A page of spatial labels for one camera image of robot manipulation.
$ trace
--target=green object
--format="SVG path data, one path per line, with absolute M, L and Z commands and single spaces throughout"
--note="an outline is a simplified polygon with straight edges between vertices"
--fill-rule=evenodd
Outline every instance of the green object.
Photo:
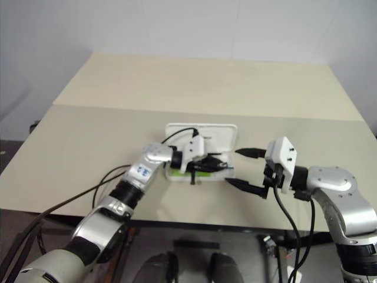
M 174 176 L 174 177 L 189 177 L 189 176 L 191 176 L 190 173 L 185 173 L 185 174 L 180 173 L 178 169 L 172 169 L 172 170 L 170 171 L 170 174 L 171 174 L 172 176 Z M 211 173 L 209 173 L 209 172 L 198 172 L 198 171 L 196 171 L 196 172 L 195 172 L 195 176 L 197 176 L 197 177 L 210 177 L 210 176 L 211 176 Z

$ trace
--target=white wall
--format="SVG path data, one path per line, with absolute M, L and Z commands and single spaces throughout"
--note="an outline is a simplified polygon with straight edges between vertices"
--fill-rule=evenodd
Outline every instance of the white wall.
M 377 133 L 376 15 L 375 0 L 0 0 L 1 137 L 25 139 L 91 51 L 328 62 Z

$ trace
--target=black wire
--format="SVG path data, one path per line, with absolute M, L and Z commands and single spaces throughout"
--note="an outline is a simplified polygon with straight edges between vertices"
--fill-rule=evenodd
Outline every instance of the black wire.
M 293 221 L 292 217 L 290 216 L 289 212 L 286 210 L 286 208 L 284 207 L 284 204 L 282 203 L 282 200 L 280 199 L 279 197 L 279 194 L 277 192 L 277 185 L 275 185 L 273 187 L 273 194 L 275 195 L 275 199 L 277 201 L 277 204 L 280 206 L 280 209 L 283 211 L 283 213 L 285 214 L 285 216 L 288 218 L 288 221 L 289 223 L 291 224 L 292 228 L 293 228 L 293 231 L 295 232 L 295 235 L 296 235 L 296 258 L 295 258 L 295 268 L 297 268 L 298 264 L 299 264 L 299 258 L 300 258 L 300 247 L 301 247 L 301 238 L 300 238 L 300 234 L 299 234 L 299 231 L 297 229 L 297 226 L 295 224 L 295 222 Z M 293 283 L 296 282 L 296 273 L 291 273 L 291 276 L 293 276 Z
M 164 144 L 167 140 L 171 139 L 172 137 L 174 137 L 176 134 L 179 134 L 183 131 L 188 131 L 188 130 L 193 130 L 194 133 L 197 133 L 198 130 L 194 127 L 190 127 L 190 128 L 184 128 L 182 130 L 179 130 L 179 131 L 176 131 L 175 133 L 171 134 L 170 136 L 168 136 L 166 139 L 164 139 L 161 143 Z
M 39 229 L 39 232 L 37 234 L 37 242 L 38 242 L 38 248 L 41 251 L 41 254 L 45 255 L 47 251 L 46 251 L 45 243 L 43 243 L 42 227 Z
M 22 243 L 24 242 L 24 240 L 26 239 L 26 237 L 29 235 L 29 233 L 39 224 L 39 222 L 45 218 L 47 215 L 49 215 L 51 212 L 53 212 L 54 210 L 58 209 L 58 208 L 61 208 L 62 206 L 66 205 L 67 203 L 70 203 L 72 202 L 73 200 L 76 200 L 78 199 L 79 197 L 95 190 L 96 188 L 102 186 L 103 184 L 106 184 L 120 176 L 122 176 L 123 174 L 125 173 L 122 172 L 120 174 L 117 174 L 115 175 L 114 177 L 111 177 L 109 178 L 108 180 L 106 181 L 103 181 L 103 182 L 100 182 L 98 185 L 94 186 L 94 187 L 91 187 L 90 189 L 82 192 L 82 193 L 79 193 L 78 195 L 75 195 L 73 197 L 71 197 L 70 199 L 67 199 L 49 209 L 47 209 L 46 211 L 40 213 L 21 233 L 19 233 L 17 235 L 17 237 L 15 238 L 15 240 L 13 241 L 13 244 L 11 246 L 11 248 L 9 249 L 7 255 L 5 256 L 4 260 L 2 261 L 1 265 L 0 265 L 0 282 L 2 282 L 5 274 L 6 274 L 6 271 L 8 270 L 11 262 L 13 261 L 19 247 L 22 245 Z
M 21 254 L 19 255 L 11 273 L 8 276 L 8 279 L 5 281 L 5 283 L 13 283 L 16 280 L 16 277 L 18 276 L 18 272 L 21 270 L 21 268 L 24 266 L 24 263 L 30 253 L 30 249 L 33 245 L 33 242 L 35 240 L 35 237 L 37 236 L 38 232 L 41 230 L 41 223 L 38 223 L 34 228 L 31 230 L 29 237 L 26 241 L 26 244 L 24 248 L 21 251 Z
M 108 177 L 108 175 L 112 174 L 112 172 L 118 170 L 118 169 L 121 169 L 121 168 L 125 168 L 125 167 L 130 167 L 131 165 L 130 164 L 126 164 L 126 165 L 121 165 L 121 166 L 118 166 L 118 167 L 115 167 L 114 169 L 112 169 L 111 171 L 109 171 L 103 178 L 102 180 L 100 181 L 100 183 L 102 183 L 103 181 L 105 181 L 105 179 Z M 97 193 L 98 193 L 98 190 L 100 189 L 100 187 L 96 188 L 94 190 L 94 194 L 93 194 L 93 198 L 92 198 L 92 208 L 95 207 L 95 197 L 97 196 Z
M 316 220 L 316 209 L 314 206 L 314 201 L 310 200 L 310 206 L 312 207 L 312 219 L 310 221 L 310 232 L 309 232 L 309 240 L 307 242 L 307 247 L 305 249 L 304 255 L 302 256 L 302 259 L 300 260 L 299 264 L 293 269 L 292 273 L 290 274 L 290 277 L 288 279 L 288 282 L 292 279 L 292 276 L 294 273 L 297 273 L 297 270 L 305 263 L 305 260 L 307 256 L 309 255 L 310 248 L 312 247 L 313 243 L 313 236 L 314 236 L 314 223 Z

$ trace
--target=floor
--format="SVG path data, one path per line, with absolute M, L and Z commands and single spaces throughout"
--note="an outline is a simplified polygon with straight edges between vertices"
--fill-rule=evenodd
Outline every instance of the floor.
M 1 141 L 0 172 L 3 171 L 16 151 L 22 145 L 19 141 Z M 10 247 L 14 236 L 33 219 L 33 216 L 18 211 L 0 210 L 0 260 Z M 55 229 L 55 234 L 44 234 L 47 250 L 60 248 L 69 241 L 70 228 L 60 223 L 46 221 L 44 228 Z M 190 240 L 218 243 L 215 248 L 182 248 L 173 245 L 175 240 Z M 276 260 L 264 255 L 256 233 L 237 233 L 221 231 L 197 231 L 173 228 L 141 228 L 135 236 L 127 255 L 125 265 L 121 267 L 119 282 L 131 283 L 139 267 L 153 255 L 174 251 L 180 261 L 180 282 L 207 283 L 206 269 L 213 252 L 225 252 L 237 262 L 246 283 L 278 282 Z M 35 244 L 27 263 L 40 256 Z M 292 265 L 294 253 L 288 263 Z M 340 261 L 334 244 L 313 247 L 302 268 L 302 283 L 343 282 L 340 273 Z M 104 282 L 107 266 L 99 265 L 85 282 Z

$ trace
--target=table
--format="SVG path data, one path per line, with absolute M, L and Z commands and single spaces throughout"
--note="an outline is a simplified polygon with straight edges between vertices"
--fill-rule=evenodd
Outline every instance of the table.
M 298 165 L 348 169 L 364 197 L 377 198 L 377 143 L 327 65 L 93 53 L 0 176 L 0 207 L 41 212 L 68 199 L 136 161 L 170 122 L 233 123 L 236 148 L 287 136 Z M 262 184 L 264 160 L 234 159 L 236 177 Z M 91 197 L 56 213 L 84 216 Z M 282 200 L 308 230 L 310 205 L 291 193 Z M 317 212 L 316 231 L 327 231 Z M 291 229 L 272 192 L 263 200 L 226 182 L 191 186 L 162 174 L 133 219 Z

